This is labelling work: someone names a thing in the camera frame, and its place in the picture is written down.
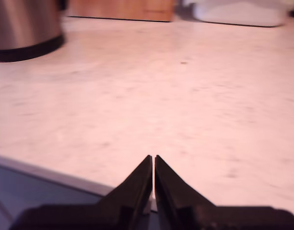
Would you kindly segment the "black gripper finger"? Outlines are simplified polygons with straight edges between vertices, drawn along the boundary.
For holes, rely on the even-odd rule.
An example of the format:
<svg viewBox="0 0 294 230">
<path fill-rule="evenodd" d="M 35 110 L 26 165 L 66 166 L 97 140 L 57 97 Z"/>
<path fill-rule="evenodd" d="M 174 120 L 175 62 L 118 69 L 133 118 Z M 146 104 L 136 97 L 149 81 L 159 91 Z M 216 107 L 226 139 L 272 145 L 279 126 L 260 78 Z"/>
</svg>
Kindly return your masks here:
<svg viewBox="0 0 294 230">
<path fill-rule="evenodd" d="M 148 155 L 118 187 L 97 204 L 97 230 L 134 230 L 148 203 L 153 182 L 152 156 Z"/>
<path fill-rule="evenodd" d="M 214 204 L 188 185 L 157 155 L 154 162 L 155 195 L 159 213 L 172 230 L 200 230 L 194 209 Z"/>
</svg>

